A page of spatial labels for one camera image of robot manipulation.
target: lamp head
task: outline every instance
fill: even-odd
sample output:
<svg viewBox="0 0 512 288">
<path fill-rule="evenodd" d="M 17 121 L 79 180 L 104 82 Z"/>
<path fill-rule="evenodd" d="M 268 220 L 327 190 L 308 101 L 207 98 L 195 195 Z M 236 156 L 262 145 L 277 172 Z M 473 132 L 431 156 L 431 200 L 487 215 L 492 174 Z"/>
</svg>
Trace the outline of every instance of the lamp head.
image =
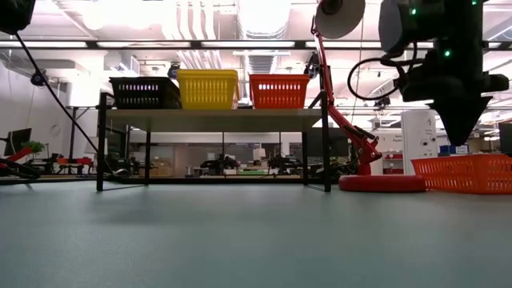
<svg viewBox="0 0 512 288">
<path fill-rule="evenodd" d="M 322 0 L 314 17 L 321 36 L 336 39 L 357 27 L 365 13 L 365 0 Z"/>
</svg>

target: white pillar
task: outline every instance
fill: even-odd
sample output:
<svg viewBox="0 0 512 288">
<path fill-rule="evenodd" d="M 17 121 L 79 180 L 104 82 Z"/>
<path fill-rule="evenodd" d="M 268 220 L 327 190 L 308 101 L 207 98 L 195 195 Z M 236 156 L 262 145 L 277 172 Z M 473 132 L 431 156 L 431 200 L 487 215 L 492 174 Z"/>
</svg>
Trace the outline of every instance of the white pillar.
<svg viewBox="0 0 512 288">
<path fill-rule="evenodd" d="M 402 112 L 404 174 L 414 175 L 412 159 L 438 156 L 435 114 L 432 110 Z"/>
</svg>

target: red circular base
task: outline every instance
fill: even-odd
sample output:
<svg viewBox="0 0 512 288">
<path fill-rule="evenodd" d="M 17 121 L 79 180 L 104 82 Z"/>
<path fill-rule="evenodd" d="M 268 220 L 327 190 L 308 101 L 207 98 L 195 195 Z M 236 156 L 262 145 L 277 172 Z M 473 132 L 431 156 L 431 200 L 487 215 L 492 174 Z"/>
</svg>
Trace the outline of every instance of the red circular base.
<svg viewBox="0 0 512 288">
<path fill-rule="evenodd" d="M 425 179 L 418 175 L 347 175 L 339 179 L 339 189 L 351 192 L 425 192 Z"/>
</svg>

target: ceiling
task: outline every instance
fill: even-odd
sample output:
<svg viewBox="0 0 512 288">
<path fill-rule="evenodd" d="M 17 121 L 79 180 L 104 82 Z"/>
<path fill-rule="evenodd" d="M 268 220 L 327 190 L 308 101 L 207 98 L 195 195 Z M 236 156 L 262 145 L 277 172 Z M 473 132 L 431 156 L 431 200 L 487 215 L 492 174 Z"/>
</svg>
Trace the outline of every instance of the ceiling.
<svg viewBox="0 0 512 288">
<path fill-rule="evenodd" d="M 216 39 L 233 40 L 239 39 L 237 25 L 237 7 L 235 0 L 206 0 L 212 1 L 214 5 L 214 33 Z M 290 17 L 287 24 L 284 39 L 289 40 L 313 40 L 310 33 L 311 18 L 315 12 L 316 0 L 291 0 Z M 91 1 L 89 0 L 37 0 L 34 11 L 33 20 L 21 35 L 24 39 L 50 39 L 50 40 L 166 40 L 162 27 L 167 23 L 172 15 L 168 15 L 166 2 L 155 1 L 139 1 L 139 0 L 100 0 L 111 4 L 106 12 L 105 25 L 98 30 L 88 28 L 90 26 L 87 14 L 90 13 Z M 193 0 L 185 1 L 188 3 L 188 28 L 191 39 L 197 39 L 193 33 Z M 256 18 L 261 21 L 269 21 L 268 11 L 265 8 L 266 3 L 274 3 L 270 0 L 260 0 L 264 9 L 261 14 L 257 14 Z M 178 1 L 178 14 L 176 21 L 181 23 L 181 8 L 184 7 L 184 1 Z M 378 41 L 378 15 L 380 10 L 379 0 L 367 0 L 366 10 L 363 20 L 358 27 L 341 40 L 359 41 Z M 484 5 L 484 25 L 483 35 L 485 40 L 512 40 L 512 32 L 508 33 L 507 29 L 512 26 L 512 0 L 490 0 Z M 143 29 L 135 29 L 134 23 L 142 22 L 146 26 Z M 202 29 L 205 31 L 206 24 L 204 14 L 202 15 Z M 2 38 L 9 38 L 8 35 L 0 35 Z M 128 50 L 128 53 L 136 57 L 142 64 L 141 74 L 154 75 L 166 74 L 171 62 L 178 62 L 176 50 Z M 94 70 L 103 71 L 101 65 L 95 65 L 91 59 L 98 56 L 104 56 L 106 51 L 43 51 L 35 50 L 36 58 L 58 58 L 74 60 L 85 68 L 94 72 Z M 281 56 L 278 58 L 276 73 L 282 74 L 301 74 L 304 70 L 305 62 L 310 56 L 310 50 L 291 50 L 290 56 Z M 22 56 L 21 51 L 16 51 L 14 56 Z M 332 78 L 334 83 L 334 94 L 337 99 L 336 104 L 340 105 L 340 109 L 345 110 L 348 114 L 352 114 L 355 98 L 346 88 L 347 75 L 350 69 L 360 60 L 371 57 L 382 56 L 378 48 L 374 50 L 330 50 L 327 51 L 327 59 L 331 65 Z M 221 50 L 220 58 L 223 69 L 243 70 L 243 60 L 240 56 L 233 56 L 232 50 Z M 512 51 L 492 51 L 484 56 L 484 69 L 491 70 L 496 66 L 507 63 L 512 58 Z M 512 66 L 504 65 L 494 73 L 503 73 L 512 77 Z M 353 85 L 357 87 L 357 91 L 362 95 L 368 95 L 375 92 L 382 84 L 395 77 L 395 71 L 381 66 L 379 63 L 370 63 L 364 65 L 358 73 L 359 77 L 354 77 Z M 307 90 L 308 102 L 312 100 L 319 92 L 318 79 L 310 82 Z M 508 107 L 512 108 L 512 92 L 504 92 L 495 94 L 495 100 L 491 107 Z M 423 103 L 403 103 L 400 95 L 395 94 L 391 97 L 395 110 L 389 112 L 380 112 L 377 114 L 372 109 L 365 106 L 372 106 L 373 102 L 364 103 L 356 101 L 356 112 L 354 113 L 355 121 L 361 122 L 361 126 L 367 126 L 368 120 L 372 118 L 399 119 L 401 109 L 407 110 L 416 106 L 424 107 Z M 494 115 L 504 114 L 502 111 L 490 111 L 485 119 L 495 119 Z"/>
</svg>

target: gray floor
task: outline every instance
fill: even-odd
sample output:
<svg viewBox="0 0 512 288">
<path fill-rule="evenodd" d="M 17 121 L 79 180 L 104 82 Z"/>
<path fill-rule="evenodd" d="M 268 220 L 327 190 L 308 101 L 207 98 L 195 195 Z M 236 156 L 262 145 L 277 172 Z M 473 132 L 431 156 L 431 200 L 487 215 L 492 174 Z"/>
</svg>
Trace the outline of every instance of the gray floor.
<svg viewBox="0 0 512 288">
<path fill-rule="evenodd" d="M 0 187 L 0 287 L 511 287 L 512 197 Z"/>
</svg>

